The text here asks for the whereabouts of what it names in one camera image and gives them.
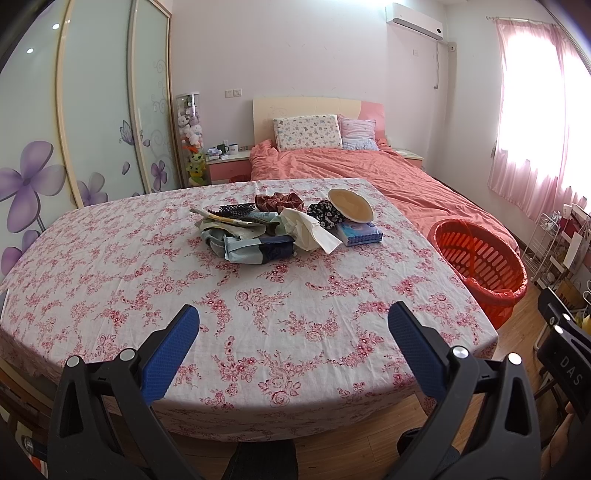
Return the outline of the navy and teal bag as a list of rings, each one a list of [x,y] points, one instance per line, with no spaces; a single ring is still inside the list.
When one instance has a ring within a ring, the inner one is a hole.
[[[294,256],[294,238],[289,235],[242,240],[221,229],[207,229],[201,239],[217,257],[232,264],[263,265]]]

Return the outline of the blue tissue pack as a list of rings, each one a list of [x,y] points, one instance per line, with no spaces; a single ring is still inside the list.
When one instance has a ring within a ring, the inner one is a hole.
[[[380,243],[383,239],[383,232],[374,223],[342,222],[335,232],[346,247]]]

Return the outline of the yellow white snack wrapper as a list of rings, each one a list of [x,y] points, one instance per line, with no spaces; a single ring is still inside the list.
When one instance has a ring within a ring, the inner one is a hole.
[[[215,215],[211,212],[208,212],[208,211],[205,211],[202,209],[198,209],[198,208],[190,208],[189,210],[191,213],[198,214],[204,219],[208,219],[208,220],[211,220],[211,221],[214,221],[217,223],[228,224],[228,225],[232,225],[232,226],[236,226],[236,227],[253,228],[253,227],[256,227],[257,225],[260,225],[260,226],[267,225],[266,221],[259,220],[259,219],[242,220],[242,219],[235,219],[235,218],[229,218],[229,217]]]

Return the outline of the beige round pad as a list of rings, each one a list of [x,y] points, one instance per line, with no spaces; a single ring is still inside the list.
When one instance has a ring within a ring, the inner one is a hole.
[[[363,196],[351,190],[335,188],[328,193],[329,201],[349,221],[370,223],[374,221],[374,211]]]

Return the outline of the black floral scrunchie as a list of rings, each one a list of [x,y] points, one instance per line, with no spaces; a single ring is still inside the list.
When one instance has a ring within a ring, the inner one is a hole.
[[[311,204],[307,214],[318,220],[318,223],[327,230],[332,230],[336,225],[345,221],[344,215],[329,200],[322,200],[318,203]]]

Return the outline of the black mesh mat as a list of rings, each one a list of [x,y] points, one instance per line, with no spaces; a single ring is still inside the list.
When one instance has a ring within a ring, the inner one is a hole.
[[[256,211],[255,203],[222,205],[217,210],[208,209],[207,212],[224,218],[242,219]]]

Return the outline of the red plaid scrunchie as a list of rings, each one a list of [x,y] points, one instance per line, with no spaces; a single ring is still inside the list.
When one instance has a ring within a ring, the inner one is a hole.
[[[254,203],[256,203],[256,208],[262,212],[280,213],[284,209],[305,210],[304,201],[294,192],[288,194],[276,192],[273,195],[256,195],[256,201]]]

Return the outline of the light green towel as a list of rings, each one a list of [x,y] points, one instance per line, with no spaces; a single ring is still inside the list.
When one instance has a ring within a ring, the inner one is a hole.
[[[324,229],[318,220],[299,210],[284,209],[280,212],[280,219],[287,233],[301,242],[315,239],[315,234]]]

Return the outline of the orange plastic laundry basket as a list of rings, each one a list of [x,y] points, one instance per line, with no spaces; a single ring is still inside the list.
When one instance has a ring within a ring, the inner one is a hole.
[[[434,224],[428,239],[492,325],[503,326],[528,289],[526,268],[514,249],[489,230],[459,219]]]

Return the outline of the salmon pink duvet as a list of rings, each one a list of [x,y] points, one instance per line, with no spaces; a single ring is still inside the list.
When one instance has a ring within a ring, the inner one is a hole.
[[[270,140],[252,147],[252,180],[360,178],[386,196],[423,234],[442,220],[471,221],[513,250],[518,242],[504,224],[463,195],[394,151],[384,140],[377,150],[307,148],[278,150]]]

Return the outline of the pink nightstand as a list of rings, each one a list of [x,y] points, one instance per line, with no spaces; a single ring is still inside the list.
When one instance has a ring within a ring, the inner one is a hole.
[[[422,156],[405,149],[395,149],[394,152],[404,157],[408,162],[410,162],[414,166],[420,169],[423,168],[424,158]]]
[[[252,163],[250,151],[238,151],[236,154],[224,155],[221,158],[207,159],[207,172],[211,184],[247,182],[250,180]]]

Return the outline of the green frog plush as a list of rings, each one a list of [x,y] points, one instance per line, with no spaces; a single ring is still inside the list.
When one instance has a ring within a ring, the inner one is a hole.
[[[204,186],[207,184],[207,165],[204,153],[192,154],[186,165],[188,182],[192,186]]]

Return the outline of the pink window curtain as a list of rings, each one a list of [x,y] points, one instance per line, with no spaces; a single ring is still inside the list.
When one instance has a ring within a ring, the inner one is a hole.
[[[489,188],[527,217],[590,204],[590,73],[554,24],[498,18],[502,90]]]

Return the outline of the floral sliding wardrobe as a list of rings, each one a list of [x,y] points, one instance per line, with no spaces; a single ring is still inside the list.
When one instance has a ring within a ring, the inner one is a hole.
[[[168,1],[1,5],[1,270],[63,214],[180,185]]]

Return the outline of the white air conditioner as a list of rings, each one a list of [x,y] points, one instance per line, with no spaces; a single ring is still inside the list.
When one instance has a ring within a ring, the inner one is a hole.
[[[400,3],[394,3],[386,7],[386,21],[408,28],[436,41],[444,40],[444,27],[440,21]]]

